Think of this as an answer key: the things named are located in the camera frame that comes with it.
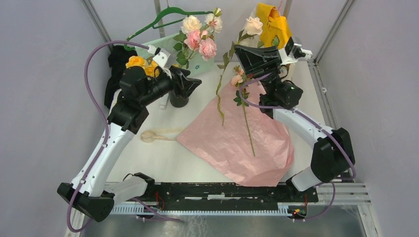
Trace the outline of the cream pink rose stem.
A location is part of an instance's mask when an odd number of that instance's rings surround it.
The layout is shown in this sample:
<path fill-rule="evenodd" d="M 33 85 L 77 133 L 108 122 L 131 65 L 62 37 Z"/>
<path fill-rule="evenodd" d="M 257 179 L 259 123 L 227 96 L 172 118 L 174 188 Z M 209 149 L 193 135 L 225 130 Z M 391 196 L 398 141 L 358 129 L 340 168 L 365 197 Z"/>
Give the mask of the cream pink rose stem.
<path fill-rule="evenodd" d="M 213 59 L 217 54 L 215 35 L 223 28 L 221 8 L 215 8 L 201 22 L 196 16 L 190 15 L 182 20 L 181 30 L 173 39 L 176 44 L 175 66 L 188 69 L 192 59 L 201 57 L 204 61 Z"/>

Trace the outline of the yellow rose stem bunch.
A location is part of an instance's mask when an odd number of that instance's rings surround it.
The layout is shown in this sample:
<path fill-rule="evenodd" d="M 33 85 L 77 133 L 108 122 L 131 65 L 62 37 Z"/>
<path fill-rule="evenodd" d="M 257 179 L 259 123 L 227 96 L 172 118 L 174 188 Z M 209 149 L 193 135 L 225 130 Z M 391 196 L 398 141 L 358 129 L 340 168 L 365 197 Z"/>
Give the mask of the yellow rose stem bunch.
<path fill-rule="evenodd" d="M 126 63 L 126 68 L 130 67 L 142 67 L 145 71 L 145 74 L 149 77 L 157 78 L 160 75 L 159 69 L 157 69 L 158 64 L 152 60 L 152 57 L 143 58 L 141 56 L 131 56 Z"/>

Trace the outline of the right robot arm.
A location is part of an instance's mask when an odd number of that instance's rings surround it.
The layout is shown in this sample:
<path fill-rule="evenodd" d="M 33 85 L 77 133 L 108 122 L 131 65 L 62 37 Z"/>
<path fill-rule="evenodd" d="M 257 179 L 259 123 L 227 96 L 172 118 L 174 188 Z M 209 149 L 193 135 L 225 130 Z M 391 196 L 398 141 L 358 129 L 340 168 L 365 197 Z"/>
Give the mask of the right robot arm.
<path fill-rule="evenodd" d="M 354 169 L 354 156 L 349 132 L 333 129 L 315 121 L 297 108 L 303 90 L 290 80 L 280 77 L 280 69 L 310 59 L 312 52 L 300 44 L 278 49 L 237 45 L 235 54 L 248 82 L 239 87 L 245 104 L 281 122 L 295 132 L 312 149 L 310 165 L 292 176 L 285 188 L 286 197 L 299 201 L 305 190 L 328 183 L 348 169 Z"/>

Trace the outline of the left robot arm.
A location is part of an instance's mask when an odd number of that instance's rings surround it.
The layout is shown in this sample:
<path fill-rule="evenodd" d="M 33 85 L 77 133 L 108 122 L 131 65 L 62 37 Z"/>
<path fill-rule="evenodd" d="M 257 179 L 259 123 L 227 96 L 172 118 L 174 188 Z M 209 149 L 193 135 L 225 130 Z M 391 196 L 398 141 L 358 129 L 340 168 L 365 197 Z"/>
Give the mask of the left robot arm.
<path fill-rule="evenodd" d="M 119 98 L 105 119 L 105 131 L 94 153 L 70 183 L 61 183 L 57 189 L 70 208 L 101 222 L 124 201 L 136 197 L 150 201 L 155 196 L 154 179 L 144 174 L 111 185 L 106 181 L 122 151 L 147 119 L 147 106 L 170 92 L 187 99 L 202 84 L 189 75 L 189 70 L 175 66 L 167 74 L 160 72 L 156 79 L 147 76 L 140 66 L 125 69 Z"/>

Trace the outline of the pink peach flower stem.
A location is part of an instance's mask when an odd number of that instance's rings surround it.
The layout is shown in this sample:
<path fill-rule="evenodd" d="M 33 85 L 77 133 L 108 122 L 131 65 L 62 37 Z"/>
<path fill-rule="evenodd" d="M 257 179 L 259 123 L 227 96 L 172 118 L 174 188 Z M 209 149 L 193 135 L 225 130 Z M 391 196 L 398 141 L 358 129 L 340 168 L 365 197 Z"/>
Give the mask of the pink peach flower stem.
<path fill-rule="evenodd" d="M 249 127 L 249 122 L 248 122 L 248 118 L 247 118 L 247 112 L 246 112 L 246 107 L 248 107 L 249 104 L 247 102 L 245 102 L 244 99 L 243 99 L 243 98 L 248 99 L 249 93 L 246 91 L 246 89 L 240 90 L 240 87 L 247 81 L 247 77 L 246 77 L 243 69 L 241 68 L 241 66 L 235 66 L 233 69 L 234 69 L 236 74 L 232 77 L 231 84 L 237 89 L 236 90 L 236 97 L 233 99 L 233 101 L 236 102 L 237 106 L 242 107 L 242 110 L 243 110 L 243 113 L 244 113 L 244 119 L 245 119 L 245 123 L 246 123 L 246 129 L 247 129 L 247 132 L 248 132 L 249 142 L 250 142 L 250 146 L 251 146 L 251 151 L 252 151 L 253 156 L 256 156 L 255 150 L 254 150 L 254 145 L 253 145 L 253 140 L 252 140 L 252 136 L 251 136 L 251 131 L 250 131 L 250 127 Z"/>

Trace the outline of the beige printed ribbon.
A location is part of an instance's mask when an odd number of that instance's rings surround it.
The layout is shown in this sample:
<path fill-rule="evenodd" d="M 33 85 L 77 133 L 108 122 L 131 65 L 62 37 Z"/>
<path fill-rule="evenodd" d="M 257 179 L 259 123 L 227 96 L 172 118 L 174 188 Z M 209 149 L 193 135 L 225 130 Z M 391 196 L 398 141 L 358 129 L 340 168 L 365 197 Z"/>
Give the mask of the beige printed ribbon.
<path fill-rule="evenodd" d="M 140 140 L 145 143 L 152 143 L 156 140 L 176 141 L 177 136 L 184 128 L 155 128 L 143 131 L 140 134 Z"/>

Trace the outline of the single cream rose stem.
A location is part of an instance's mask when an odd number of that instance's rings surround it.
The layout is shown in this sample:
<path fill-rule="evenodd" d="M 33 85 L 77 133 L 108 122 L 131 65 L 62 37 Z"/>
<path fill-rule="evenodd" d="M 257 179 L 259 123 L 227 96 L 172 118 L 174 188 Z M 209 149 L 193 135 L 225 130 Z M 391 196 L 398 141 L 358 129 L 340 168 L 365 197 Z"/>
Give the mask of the single cream rose stem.
<path fill-rule="evenodd" d="M 225 115 L 221 110 L 221 97 L 220 97 L 220 89 L 222 85 L 223 75 L 226 71 L 227 66 L 229 65 L 231 59 L 233 58 L 233 54 L 235 53 L 235 46 L 239 45 L 244 40 L 253 38 L 257 35 L 261 35 L 263 31 L 263 23 L 258 17 L 249 17 L 246 19 L 246 23 L 243 27 L 243 29 L 239 32 L 238 38 L 236 41 L 232 42 L 231 48 L 225 52 L 222 56 L 223 63 L 220 65 L 217 65 L 220 69 L 222 69 L 222 73 L 219 78 L 219 82 L 215 91 L 216 97 L 217 97 L 217 111 L 219 112 L 219 115 L 221 117 L 221 124 L 224 125 L 225 121 Z"/>

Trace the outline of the pink wrapping paper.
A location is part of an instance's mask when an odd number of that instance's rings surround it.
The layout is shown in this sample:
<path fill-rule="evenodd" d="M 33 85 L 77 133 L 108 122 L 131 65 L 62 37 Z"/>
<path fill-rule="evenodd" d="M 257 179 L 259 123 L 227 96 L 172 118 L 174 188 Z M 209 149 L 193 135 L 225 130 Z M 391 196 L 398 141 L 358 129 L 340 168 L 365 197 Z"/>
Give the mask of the pink wrapping paper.
<path fill-rule="evenodd" d="M 237 89 L 226 85 L 217 98 L 177 137 L 177 141 L 233 182 L 274 187 L 290 170 L 294 146 L 287 128 L 259 108 L 238 106 Z"/>

